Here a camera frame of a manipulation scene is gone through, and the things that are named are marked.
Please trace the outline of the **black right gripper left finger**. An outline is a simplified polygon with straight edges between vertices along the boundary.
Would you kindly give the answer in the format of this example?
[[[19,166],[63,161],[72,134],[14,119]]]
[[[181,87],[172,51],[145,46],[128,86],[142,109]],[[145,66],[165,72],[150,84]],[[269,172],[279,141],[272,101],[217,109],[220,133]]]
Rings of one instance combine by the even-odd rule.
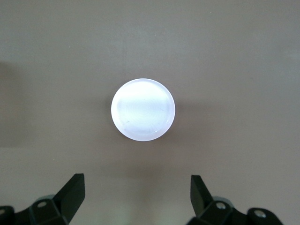
[[[0,206],[0,225],[69,225],[84,199],[84,174],[76,173],[57,194],[42,197],[20,212]]]

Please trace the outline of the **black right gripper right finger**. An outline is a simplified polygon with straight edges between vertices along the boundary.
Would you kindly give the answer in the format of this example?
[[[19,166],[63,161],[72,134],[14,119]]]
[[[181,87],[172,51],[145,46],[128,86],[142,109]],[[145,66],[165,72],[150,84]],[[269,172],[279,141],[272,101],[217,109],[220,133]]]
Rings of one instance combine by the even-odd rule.
[[[199,175],[191,176],[190,200],[195,217],[189,225],[284,225],[267,209],[250,208],[243,214],[228,199],[213,197]]]

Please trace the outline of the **pink round plate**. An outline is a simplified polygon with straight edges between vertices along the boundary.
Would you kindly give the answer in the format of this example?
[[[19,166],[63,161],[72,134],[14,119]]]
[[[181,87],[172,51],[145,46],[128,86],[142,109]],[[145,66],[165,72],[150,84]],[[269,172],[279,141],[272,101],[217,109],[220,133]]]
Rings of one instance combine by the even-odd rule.
[[[170,91],[147,78],[131,80],[115,93],[111,116],[127,138],[147,142],[163,136],[172,126],[176,107]]]

